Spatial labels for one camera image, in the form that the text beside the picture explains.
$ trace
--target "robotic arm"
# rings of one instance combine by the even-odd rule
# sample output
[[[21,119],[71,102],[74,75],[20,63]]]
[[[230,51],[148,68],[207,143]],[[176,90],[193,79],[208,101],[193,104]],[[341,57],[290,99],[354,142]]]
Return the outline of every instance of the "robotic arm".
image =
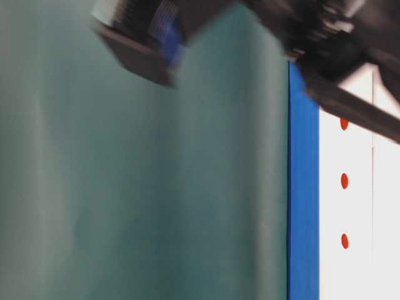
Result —
[[[235,0],[98,0],[95,30],[122,65],[171,85],[181,49]],[[379,67],[400,102],[400,6],[397,0],[243,0],[279,39],[327,112],[400,143],[400,120],[338,84],[364,63]]]

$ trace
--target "white panel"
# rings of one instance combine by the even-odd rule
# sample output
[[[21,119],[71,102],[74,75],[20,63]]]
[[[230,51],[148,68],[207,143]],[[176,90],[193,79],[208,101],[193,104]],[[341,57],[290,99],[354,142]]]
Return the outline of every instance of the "white panel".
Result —
[[[342,88],[371,103],[372,67],[362,67]],[[372,299],[372,134],[351,123],[343,131],[340,119],[322,110],[319,130],[320,299]]]
[[[92,15],[103,24],[111,26],[119,2],[120,0],[97,0]]]
[[[400,118],[395,100],[374,80],[374,104]],[[400,270],[400,146],[374,137],[374,286],[375,299],[399,299]]]

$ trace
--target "teal backdrop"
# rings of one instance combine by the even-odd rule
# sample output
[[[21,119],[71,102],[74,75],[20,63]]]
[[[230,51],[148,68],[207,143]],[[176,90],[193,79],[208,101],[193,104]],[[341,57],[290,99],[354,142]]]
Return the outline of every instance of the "teal backdrop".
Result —
[[[286,299],[288,70],[244,7],[177,88],[129,74],[93,0],[0,0],[0,299]]]

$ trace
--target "blue strip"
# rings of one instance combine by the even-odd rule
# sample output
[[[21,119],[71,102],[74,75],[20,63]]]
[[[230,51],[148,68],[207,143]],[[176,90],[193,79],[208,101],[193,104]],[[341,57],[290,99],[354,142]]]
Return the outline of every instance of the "blue strip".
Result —
[[[319,108],[289,68],[289,300],[319,299]]]

